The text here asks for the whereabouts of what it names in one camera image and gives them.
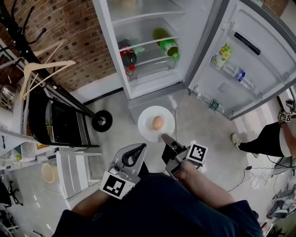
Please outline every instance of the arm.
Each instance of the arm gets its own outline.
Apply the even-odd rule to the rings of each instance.
[[[72,212],[77,213],[83,217],[92,218],[98,210],[110,199],[110,195],[97,190],[92,195],[83,199],[78,203]]]
[[[283,128],[285,140],[292,155],[292,158],[296,158],[296,139],[293,137],[287,123],[282,124],[281,127]]]
[[[181,170],[175,176],[192,195],[215,209],[235,202],[230,193],[208,180],[190,161],[182,162]]]

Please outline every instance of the green bottle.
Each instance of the green bottle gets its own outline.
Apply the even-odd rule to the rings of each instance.
[[[163,28],[155,28],[153,30],[154,40],[168,38],[168,37],[171,37],[171,36]],[[166,55],[173,57],[175,59],[179,58],[178,45],[173,39],[166,39],[166,40],[158,41],[156,43],[160,46],[161,50],[164,51]]]

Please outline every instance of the brown egg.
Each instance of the brown egg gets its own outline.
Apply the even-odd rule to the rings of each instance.
[[[159,130],[161,129],[163,126],[163,119],[161,116],[156,116],[154,119],[153,119],[153,122],[152,122],[152,128],[154,130]]]

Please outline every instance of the plate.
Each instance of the plate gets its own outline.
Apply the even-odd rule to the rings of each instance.
[[[163,127],[159,130],[152,128],[153,119],[160,116],[163,119]],[[175,130],[175,119],[172,113],[161,106],[151,106],[145,109],[138,119],[140,134],[150,142],[161,142],[161,135],[172,135]]]

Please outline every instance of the navy blue t-shirt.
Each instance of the navy blue t-shirt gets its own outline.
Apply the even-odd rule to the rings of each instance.
[[[154,174],[142,177],[126,197],[111,201],[92,220],[65,210],[53,237],[122,235],[263,236],[246,200],[214,210],[178,181]]]

